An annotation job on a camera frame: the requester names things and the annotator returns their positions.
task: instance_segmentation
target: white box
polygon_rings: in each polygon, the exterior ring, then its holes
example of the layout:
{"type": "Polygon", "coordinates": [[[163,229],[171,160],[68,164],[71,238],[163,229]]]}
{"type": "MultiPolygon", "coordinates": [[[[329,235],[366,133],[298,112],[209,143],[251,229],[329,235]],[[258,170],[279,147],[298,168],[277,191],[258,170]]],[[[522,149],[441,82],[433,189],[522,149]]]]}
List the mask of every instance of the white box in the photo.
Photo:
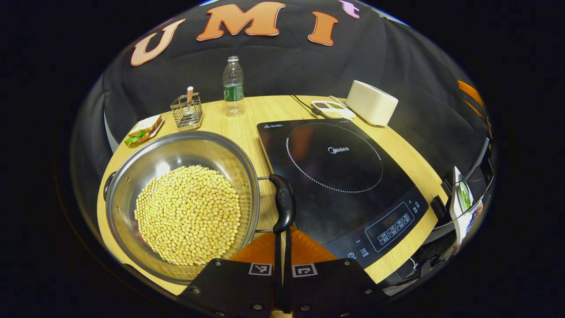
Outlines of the white box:
{"type": "Polygon", "coordinates": [[[354,80],[345,104],[367,123],[386,126],[396,109],[398,99],[374,86],[354,80]]]}

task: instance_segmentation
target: black pot handle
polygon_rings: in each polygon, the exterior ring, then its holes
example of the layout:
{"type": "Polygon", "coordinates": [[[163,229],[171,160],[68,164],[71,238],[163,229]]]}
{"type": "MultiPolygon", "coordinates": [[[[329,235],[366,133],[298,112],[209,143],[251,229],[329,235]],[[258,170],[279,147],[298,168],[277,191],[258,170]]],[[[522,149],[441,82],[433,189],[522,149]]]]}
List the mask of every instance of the black pot handle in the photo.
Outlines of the black pot handle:
{"type": "Polygon", "coordinates": [[[106,183],[104,184],[104,193],[103,193],[104,201],[106,201],[106,196],[108,195],[108,189],[110,188],[110,183],[114,179],[115,175],[116,175],[116,171],[112,172],[112,174],[108,176],[108,179],[106,179],[106,183]]]}
{"type": "Polygon", "coordinates": [[[271,174],[269,175],[269,181],[276,187],[275,204],[279,212],[279,220],[273,226],[273,233],[278,234],[289,229],[294,222],[296,216],[296,200],[294,199],[292,188],[286,179],[279,175],[271,174]]]}

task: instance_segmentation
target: induction cooktop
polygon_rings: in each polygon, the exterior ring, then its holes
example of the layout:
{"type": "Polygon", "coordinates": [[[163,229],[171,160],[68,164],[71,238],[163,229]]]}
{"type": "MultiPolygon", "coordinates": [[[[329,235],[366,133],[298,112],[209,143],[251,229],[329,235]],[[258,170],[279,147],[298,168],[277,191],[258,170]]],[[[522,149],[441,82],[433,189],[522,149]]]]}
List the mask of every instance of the induction cooktop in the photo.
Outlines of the induction cooktop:
{"type": "Polygon", "coordinates": [[[297,228],[338,258],[368,267],[428,210],[408,175],[352,121],[268,122],[257,129],[271,171],[293,189],[297,228]]]}

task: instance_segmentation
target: green bottle label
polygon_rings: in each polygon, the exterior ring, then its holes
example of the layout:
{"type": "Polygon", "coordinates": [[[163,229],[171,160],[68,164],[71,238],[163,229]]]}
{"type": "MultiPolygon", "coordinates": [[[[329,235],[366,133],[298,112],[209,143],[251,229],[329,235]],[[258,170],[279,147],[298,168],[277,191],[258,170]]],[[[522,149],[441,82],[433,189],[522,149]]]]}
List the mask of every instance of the green bottle label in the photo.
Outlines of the green bottle label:
{"type": "Polygon", "coordinates": [[[224,101],[235,102],[244,99],[244,86],[224,87],[224,101]]]}

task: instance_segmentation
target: wooden table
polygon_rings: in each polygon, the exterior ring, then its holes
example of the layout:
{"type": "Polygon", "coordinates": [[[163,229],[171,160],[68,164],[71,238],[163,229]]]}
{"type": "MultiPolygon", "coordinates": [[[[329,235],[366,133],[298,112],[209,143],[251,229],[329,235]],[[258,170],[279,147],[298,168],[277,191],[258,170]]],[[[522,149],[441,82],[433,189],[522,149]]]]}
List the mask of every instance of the wooden table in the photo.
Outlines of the wooden table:
{"type": "MultiPolygon", "coordinates": [[[[331,100],[328,97],[320,96],[298,97],[309,105],[311,105],[310,102],[313,100],[331,100]]],[[[259,177],[267,176],[271,172],[260,145],[259,132],[257,131],[258,123],[292,119],[321,118],[314,115],[305,106],[298,103],[290,96],[247,97],[245,98],[245,102],[246,113],[239,117],[227,117],[224,115],[223,101],[203,104],[203,122],[199,130],[211,131],[224,135],[237,143],[251,159],[251,162],[257,171],[257,176],[259,177]]],[[[164,124],[158,133],[150,140],[155,140],[159,137],[185,130],[183,128],[176,127],[171,111],[162,114],[162,116],[164,124]]],[[[377,142],[391,156],[391,158],[399,164],[412,181],[414,181],[428,203],[430,203],[436,195],[439,195],[444,203],[446,202],[447,196],[441,188],[440,177],[408,142],[406,142],[390,127],[371,126],[359,117],[355,118],[353,122],[371,138],[373,138],[373,140],[377,142]]],[[[130,264],[139,270],[139,272],[144,274],[148,279],[157,283],[169,292],[179,295],[184,291],[184,289],[186,289],[186,286],[166,282],[156,278],[129,260],[125,253],[118,247],[118,244],[114,241],[106,221],[105,201],[102,196],[104,181],[111,173],[117,171],[120,165],[142,145],[144,145],[144,143],[128,147],[122,140],[116,152],[110,159],[102,178],[103,182],[100,185],[98,192],[98,224],[106,247],[119,261],[124,264],[130,264]]],[[[274,196],[275,188],[272,184],[268,182],[260,182],[259,188],[262,197],[265,196],[265,198],[272,198],[274,196]]],[[[274,200],[262,200],[257,228],[272,228],[277,221],[277,215],[274,200]]],[[[436,215],[433,210],[429,208],[419,223],[402,241],[398,242],[398,244],[389,253],[366,268],[365,271],[376,283],[382,281],[399,268],[421,246],[436,223],[436,215]]]]}

